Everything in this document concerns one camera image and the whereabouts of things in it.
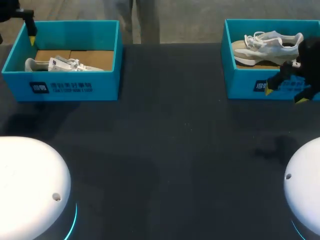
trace pants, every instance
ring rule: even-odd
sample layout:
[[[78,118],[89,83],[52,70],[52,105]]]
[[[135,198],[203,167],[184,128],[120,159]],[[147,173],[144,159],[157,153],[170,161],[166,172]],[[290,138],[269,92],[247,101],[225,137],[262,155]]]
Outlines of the pants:
[[[133,44],[132,8],[134,0],[103,0],[104,13],[110,20],[119,20],[122,41]],[[136,0],[142,44],[160,43],[159,16],[155,0]]]

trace blue box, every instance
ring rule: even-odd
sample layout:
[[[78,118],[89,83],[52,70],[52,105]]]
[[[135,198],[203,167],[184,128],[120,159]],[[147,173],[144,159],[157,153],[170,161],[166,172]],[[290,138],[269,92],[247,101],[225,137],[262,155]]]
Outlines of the blue box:
[[[118,99],[123,44],[119,21],[37,21],[34,46],[23,25],[2,69],[18,102],[114,101]],[[111,71],[24,72],[27,58],[38,50],[113,51]],[[57,84],[82,89],[56,92]]]
[[[278,69],[237,68],[232,43],[244,40],[245,35],[255,32],[276,31],[282,35],[293,36],[302,33],[304,39],[320,36],[318,20],[264,20],[264,19],[227,19],[225,20],[221,58],[227,96],[229,99],[293,100],[305,88],[304,78],[292,76],[268,96],[264,93],[266,80],[279,72]],[[313,100],[320,100],[317,94]]]

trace sneaker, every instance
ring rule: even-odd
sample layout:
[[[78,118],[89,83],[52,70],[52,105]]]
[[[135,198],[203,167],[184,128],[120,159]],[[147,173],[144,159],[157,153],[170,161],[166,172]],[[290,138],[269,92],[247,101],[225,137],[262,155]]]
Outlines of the sneaker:
[[[50,61],[36,61],[32,58],[28,58],[24,65],[25,72],[83,72],[83,71],[104,71],[103,69],[85,66],[79,63],[78,59],[65,59],[60,56],[55,58],[51,57]]]
[[[284,36],[276,31],[266,33],[257,31],[253,37],[244,35],[244,40],[233,42],[232,50],[234,59],[248,66],[254,66],[261,61],[271,61],[282,65],[299,56],[298,46],[303,40],[302,33],[295,36]]]
[[[65,59],[61,56],[56,56],[55,58],[50,58],[49,61],[49,71],[53,66],[57,66],[61,69],[66,69],[69,71],[76,71],[76,72],[83,72],[83,71],[95,71],[95,72],[100,72],[104,71],[103,69],[93,67],[93,66],[85,66],[82,63],[79,63],[78,59]]]

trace shoe sole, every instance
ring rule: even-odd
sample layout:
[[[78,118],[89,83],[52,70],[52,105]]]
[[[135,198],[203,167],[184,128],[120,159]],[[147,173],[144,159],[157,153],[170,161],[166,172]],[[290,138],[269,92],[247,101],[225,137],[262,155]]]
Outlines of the shoe sole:
[[[247,65],[247,66],[254,66],[256,65],[257,63],[259,62],[262,62],[262,61],[269,61],[269,62],[273,62],[279,66],[281,66],[282,64],[284,64],[284,62],[286,61],[292,61],[294,60],[295,58],[292,57],[291,60],[289,60],[288,58],[278,58],[278,57],[270,57],[270,58],[259,58],[259,59],[253,59],[253,60],[249,60],[249,59],[244,59],[244,58],[240,58],[240,57],[234,57],[235,60],[237,60],[238,62],[244,64],[244,65]]]

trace logo on box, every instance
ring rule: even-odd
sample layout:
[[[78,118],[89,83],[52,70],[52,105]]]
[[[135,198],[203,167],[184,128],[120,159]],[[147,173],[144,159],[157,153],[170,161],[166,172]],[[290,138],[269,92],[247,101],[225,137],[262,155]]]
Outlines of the logo on box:
[[[47,84],[44,81],[42,81],[42,82],[32,81],[32,82],[30,82],[30,87],[32,88],[32,91],[35,94],[48,94],[49,93],[49,89],[47,87]]]
[[[267,85],[267,81],[266,80],[258,80],[258,81],[255,82],[255,86],[254,86],[253,91],[254,92],[264,92],[265,88],[266,88],[266,85]]]

